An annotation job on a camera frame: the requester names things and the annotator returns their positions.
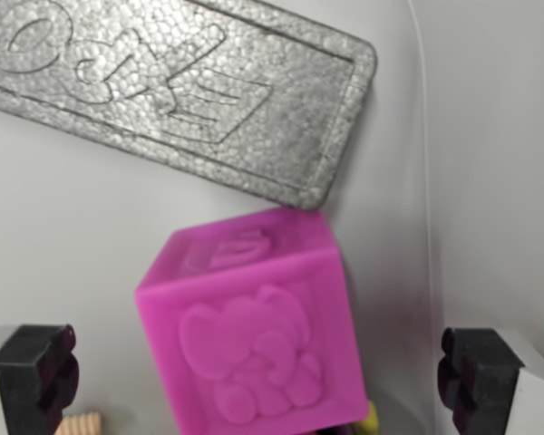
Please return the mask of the black silver gripper left finger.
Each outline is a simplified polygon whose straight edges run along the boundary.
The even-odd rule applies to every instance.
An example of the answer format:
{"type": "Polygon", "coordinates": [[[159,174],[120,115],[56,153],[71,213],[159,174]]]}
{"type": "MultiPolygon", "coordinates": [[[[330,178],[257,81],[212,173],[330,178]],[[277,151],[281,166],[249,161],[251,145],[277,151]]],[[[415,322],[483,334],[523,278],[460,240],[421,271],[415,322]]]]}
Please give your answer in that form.
{"type": "Polygon", "coordinates": [[[73,403],[79,364],[69,324],[0,325],[0,434],[53,434],[73,403]]]}

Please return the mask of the black silver gripper right finger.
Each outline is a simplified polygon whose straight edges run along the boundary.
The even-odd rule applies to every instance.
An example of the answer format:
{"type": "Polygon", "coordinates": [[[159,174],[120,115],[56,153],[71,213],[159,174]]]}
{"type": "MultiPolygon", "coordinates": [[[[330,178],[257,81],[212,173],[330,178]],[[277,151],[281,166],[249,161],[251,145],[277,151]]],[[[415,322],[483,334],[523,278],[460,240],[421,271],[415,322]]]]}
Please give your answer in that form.
{"type": "Polygon", "coordinates": [[[544,357],[514,330],[444,330],[437,385],[460,434],[544,434],[544,357]]]}

